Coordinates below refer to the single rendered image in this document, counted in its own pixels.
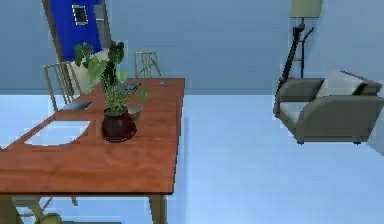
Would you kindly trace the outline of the black leaning pole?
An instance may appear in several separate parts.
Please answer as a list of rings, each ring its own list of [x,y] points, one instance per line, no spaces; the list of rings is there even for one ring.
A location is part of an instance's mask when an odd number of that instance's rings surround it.
[[[279,85],[276,89],[276,95],[279,92],[280,88],[283,86],[283,84],[286,83],[286,81],[288,80],[291,66],[293,63],[293,59],[294,59],[296,49],[298,46],[299,38],[300,38],[299,28],[293,27],[293,42],[291,44],[291,48],[290,48],[289,54],[287,56],[287,60],[286,60],[286,63],[285,63],[284,69],[283,69],[283,73],[282,73],[281,77],[279,78]]]

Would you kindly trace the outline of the white cushion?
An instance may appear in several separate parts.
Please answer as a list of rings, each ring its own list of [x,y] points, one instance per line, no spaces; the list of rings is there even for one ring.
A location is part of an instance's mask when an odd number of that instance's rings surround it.
[[[333,71],[325,77],[316,97],[352,95],[365,83],[365,79],[357,75],[345,71]]]

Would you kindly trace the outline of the grey bowl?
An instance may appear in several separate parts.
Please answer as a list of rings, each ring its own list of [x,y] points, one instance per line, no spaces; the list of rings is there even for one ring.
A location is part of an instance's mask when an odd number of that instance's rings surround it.
[[[138,120],[143,110],[143,107],[140,104],[127,104],[126,108],[133,120]]]

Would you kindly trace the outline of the brown wooden dining table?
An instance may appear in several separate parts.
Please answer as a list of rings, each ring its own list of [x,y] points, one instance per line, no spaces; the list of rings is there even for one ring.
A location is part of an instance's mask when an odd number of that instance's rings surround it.
[[[81,96],[85,111],[58,111],[0,151],[0,196],[146,196],[153,224],[167,224],[166,197],[174,193],[185,80],[149,78],[136,136],[103,140],[101,86]],[[74,141],[33,146],[26,141],[55,121],[87,121]]]

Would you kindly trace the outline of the grey laptop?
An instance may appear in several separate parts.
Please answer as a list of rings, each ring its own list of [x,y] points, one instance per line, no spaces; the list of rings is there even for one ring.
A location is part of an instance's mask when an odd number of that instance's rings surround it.
[[[138,88],[141,86],[140,83],[135,84],[135,83],[120,83],[118,85],[118,90],[122,93],[132,95],[134,94]]]

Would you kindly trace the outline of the blue door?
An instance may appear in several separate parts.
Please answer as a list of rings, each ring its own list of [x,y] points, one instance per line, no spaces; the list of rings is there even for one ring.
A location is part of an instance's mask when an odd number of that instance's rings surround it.
[[[110,47],[106,0],[41,0],[58,60],[73,61],[77,44],[98,53]]]

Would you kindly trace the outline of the green plant in dark pot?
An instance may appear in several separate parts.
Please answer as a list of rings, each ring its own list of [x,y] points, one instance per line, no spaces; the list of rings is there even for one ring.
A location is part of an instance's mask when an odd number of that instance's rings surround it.
[[[123,42],[111,41],[105,59],[97,56],[89,43],[84,42],[74,47],[75,65],[87,70],[88,91],[93,90],[97,84],[102,86],[105,106],[101,132],[103,139],[111,143],[125,142],[137,132],[135,120],[127,108],[132,92],[124,90],[129,71],[120,69],[125,56],[124,47]]]

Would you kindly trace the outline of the floor lamp with green shade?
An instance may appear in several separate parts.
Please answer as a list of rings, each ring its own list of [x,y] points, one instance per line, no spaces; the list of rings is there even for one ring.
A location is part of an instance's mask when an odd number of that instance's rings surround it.
[[[294,26],[299,28],[300,38],[299,38],[298,46],[293,59],[293,62],[299,62],[301,65],[301,68],[300,68],[301,78],[304,77],[306,39],[314,31],[314,27],[312,27],[308,32],[303,34],[303,31],[306,29],[305,19],[306,18],[318,19],[321,14],[322,5],[323,5],[323,0],[291,0],[289,18],[301,20],[301,22],[297,26]]]

